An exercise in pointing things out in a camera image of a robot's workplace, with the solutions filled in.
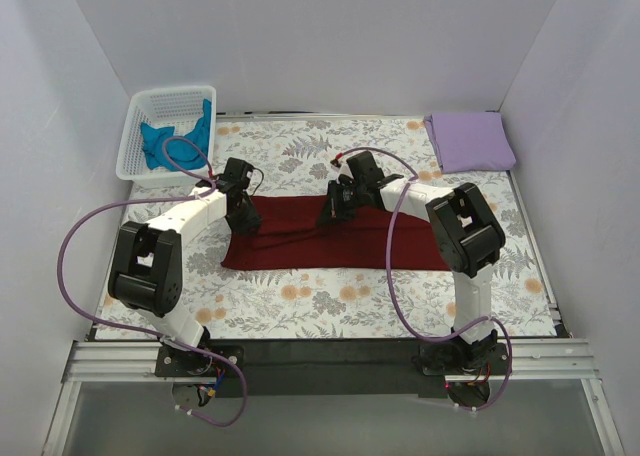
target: white enclosure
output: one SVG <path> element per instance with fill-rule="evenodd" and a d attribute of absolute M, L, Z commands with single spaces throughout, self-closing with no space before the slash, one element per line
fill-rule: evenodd
<path fill-rule="evenodd" d="M 0 452 L 39 454 L 72 340 L 55 258 L 124 199 L 130 97 L 211 85 L 219 111 L 498 110 L 569 329 L 589 338 L 640 453 L 632 275 L 640 145 L 637 0 L 0 0 Z M 121 214 L 87 225 L 66 276 L 98 303 Z"/>

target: dark red towel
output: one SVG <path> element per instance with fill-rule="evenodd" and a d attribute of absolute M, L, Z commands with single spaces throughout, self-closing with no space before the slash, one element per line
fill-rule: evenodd
<path fill-rule="evenodd" d="M 384 269 L 391 213 L 360 208 L 355 219 L 316 227 L 326 196 L 251 198 L 262 216 L 258 234 L 234 234 L 222 266 L 229 269 Z M 394 269 L 448 270 L 431 225 L 400 214 L 393 232 Z"/>

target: table surface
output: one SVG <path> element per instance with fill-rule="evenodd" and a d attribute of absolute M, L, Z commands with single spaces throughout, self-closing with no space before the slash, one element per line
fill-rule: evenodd
<path fill-rule="evenodd" d="M 513 336 L 555 335 L 547 290 L 505 172 L 442 175 L 422 121 L 353 119 L 250 121 L 216 125 L 213 167 L 230 156 L 262 169 L 258 194 L 326 194 L 333 176 L 329 161 L 354 146 L 374 146 L 406 159 L 434 186 L 478 185 L 502 225 L 507 243 L 492 281 L 493 312 Z M 389 173 L 402 166 L 376 157 Z M 131 199 L 186 195 L 191 187 L 144 189 Z M 172 203 L 129 206 L 124 220 L 142 222 Z M 222 268 L 230 240 L 226 222 L 209 226 L 185 250 L 181 301 L 214 338 L 393 338 L 409 336 L 391 305 L 384 270 L 353 268 L 233 271 Z M 453 278 L 442 271 L 395 271 L 395 284 L 407 319 L 418 331 L 445 335 L 455 316 Z M 148 327 L 137 313 L 106 292 L 98 314 L 120 323 Z M 95 338 L 139 339 L 145 335 L 99 326 Z"/>

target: white plastic basket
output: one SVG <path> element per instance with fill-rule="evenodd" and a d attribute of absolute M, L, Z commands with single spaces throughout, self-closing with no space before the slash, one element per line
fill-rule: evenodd
<path fill-rule="evenodd" d="M 175 135 L 184 136 L 203 116 L 204 99 L 211 101 L 211 129 L 207 154 L 211 161 L 216 133 L 216 90 L 211 86 L 151 89 L 140 91 L 131 98 L 118 151 L 116 175 L 145 188 L 193 185 L 194 179 L 179 171 L 169 171 L 165 168 L 151 170 L 147 167 L 142 152 L 140 123 L 147 123 L 154 128 L 175 126 Z M 207 167 L 205 165 L 193 172 L 205 176 Z"/>

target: folded purple towel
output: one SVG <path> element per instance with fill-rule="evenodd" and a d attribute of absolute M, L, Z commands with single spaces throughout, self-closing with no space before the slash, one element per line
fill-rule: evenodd
<path fill-rule="evenodd" d="M 424 123 L 443 173 L 506 171 L 516 164 L 500 113 L 434 113 Z"/>

